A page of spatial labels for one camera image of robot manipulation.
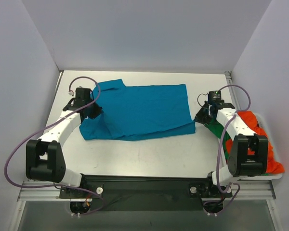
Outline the blue t-shirt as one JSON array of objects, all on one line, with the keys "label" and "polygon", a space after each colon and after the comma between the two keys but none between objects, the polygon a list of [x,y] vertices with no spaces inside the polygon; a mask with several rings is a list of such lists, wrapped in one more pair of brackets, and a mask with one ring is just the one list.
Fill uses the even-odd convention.
[{"label": "blue t-shirt", "polygon": [[196,131],[185,84],[125,86],[117,79],[101,82],[93,95],[99,96],[103,112],[81,123],[79,130],[87,141],[140,141]]}]

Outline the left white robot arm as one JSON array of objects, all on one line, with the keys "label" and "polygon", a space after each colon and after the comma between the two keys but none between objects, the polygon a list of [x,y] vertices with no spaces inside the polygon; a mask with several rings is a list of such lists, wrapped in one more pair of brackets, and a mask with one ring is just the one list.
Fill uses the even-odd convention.
[{"label": "left white robot arm", "polygon": [[76,198],[84,197],[88,186],[81,182],[80,173],[66,168],[62,147],[84,119],[95,119],[102,112],[89,88],[77,88],[75,97],[63,108],[55,125],[37,140],[27,142],[27,178],[71,186],[70,191]]}]

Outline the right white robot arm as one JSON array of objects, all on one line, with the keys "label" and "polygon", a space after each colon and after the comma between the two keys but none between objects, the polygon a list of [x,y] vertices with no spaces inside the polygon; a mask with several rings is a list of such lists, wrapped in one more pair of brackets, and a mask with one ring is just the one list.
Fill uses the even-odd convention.
[{"label": "right white robot arm", "polygon": [[[223,127],[218,147],[216,170],[212,172],[212,180],[205,182],[204,192],[215,196],[223,187],[246,177],[255,177],[266,173],[269,141],[266,136],[259,135],[243,121],[231,103],[222,99],[220,90],[210,91],[208,99],[195,116],[195,121]],[[228,153],[227,165],[220,167],[223,139],[228,134],[233,142]]]}]

